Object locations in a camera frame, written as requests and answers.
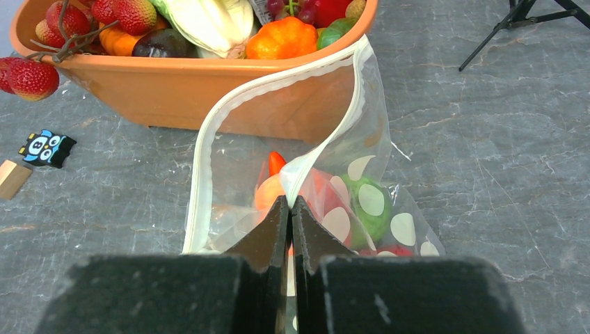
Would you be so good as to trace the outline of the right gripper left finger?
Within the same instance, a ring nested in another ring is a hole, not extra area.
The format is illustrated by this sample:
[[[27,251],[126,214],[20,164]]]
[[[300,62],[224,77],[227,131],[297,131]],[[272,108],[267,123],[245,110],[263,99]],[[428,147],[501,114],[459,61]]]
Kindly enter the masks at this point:
[[[37,333],[284,333],[289,207],[219,255],[96,255],[72,265]]]

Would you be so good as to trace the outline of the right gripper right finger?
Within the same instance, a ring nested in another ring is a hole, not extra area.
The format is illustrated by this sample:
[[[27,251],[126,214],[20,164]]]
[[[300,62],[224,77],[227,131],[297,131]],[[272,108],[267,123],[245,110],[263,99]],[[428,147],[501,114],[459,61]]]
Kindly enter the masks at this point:
[[[464,256],[359,256],[291,210],[300,333],[524,333],[500,272]]]

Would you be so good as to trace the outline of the green toy cabbage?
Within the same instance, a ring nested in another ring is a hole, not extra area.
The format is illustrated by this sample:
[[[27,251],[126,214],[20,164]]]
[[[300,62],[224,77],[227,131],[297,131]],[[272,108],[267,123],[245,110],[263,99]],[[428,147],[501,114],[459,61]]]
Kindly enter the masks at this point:
[[[392,205],[388,192],[369,177],[352,180],[341,176],[350,197],[350,208],[366,229],[370,239],[377,244],[389,230]]]

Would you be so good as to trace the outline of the toy peach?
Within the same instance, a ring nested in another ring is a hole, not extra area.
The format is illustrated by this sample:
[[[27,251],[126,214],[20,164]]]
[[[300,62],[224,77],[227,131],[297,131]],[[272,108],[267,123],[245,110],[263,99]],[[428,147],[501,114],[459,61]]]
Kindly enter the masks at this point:
[[[262,216],[266,216],[276,198],[285,195],[279,174],[270,176],[255,191],[254,206]]]

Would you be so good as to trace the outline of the clear polka-dot zip bag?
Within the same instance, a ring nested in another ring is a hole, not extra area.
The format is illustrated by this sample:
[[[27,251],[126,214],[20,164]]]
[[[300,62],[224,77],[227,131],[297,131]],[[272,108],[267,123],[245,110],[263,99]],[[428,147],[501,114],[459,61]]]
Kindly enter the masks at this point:
[[[349,107],[334,130],[314,143],[222,132],[232,110],[266,93],[350,66],[353,92]],[[237,244],[264,216],[254,206],[255,191],[268,179],[269,153],[276,151],[286,165],[278,173],[289,207],[291,240],[287,253],[287,316],[297,319],[296,276],[291,210],[313,168],[336,178],[369,177],[388,192],[392,205],[389,230],[375,244],[350,208],[351,247],[359,256],[440,256],[445,249],[417,207],[399,184],[384,180],[392,141],[383,83],[374,50],[366,37],[330,55],[316,66],[303,65],[249,81],[223,96],[205,117],[196,139],[191,192],[182,252],[219,255]],[[296,316],[289,313],[294,305]]]

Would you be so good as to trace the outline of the red toy chili pepper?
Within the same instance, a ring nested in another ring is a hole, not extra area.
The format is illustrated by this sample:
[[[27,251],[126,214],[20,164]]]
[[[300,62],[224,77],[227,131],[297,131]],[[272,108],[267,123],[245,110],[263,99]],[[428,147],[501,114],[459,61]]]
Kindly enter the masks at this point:
[[[286,165],[286,161],[281,154],[276,151],[269,153],[269,176],[277,175]]]

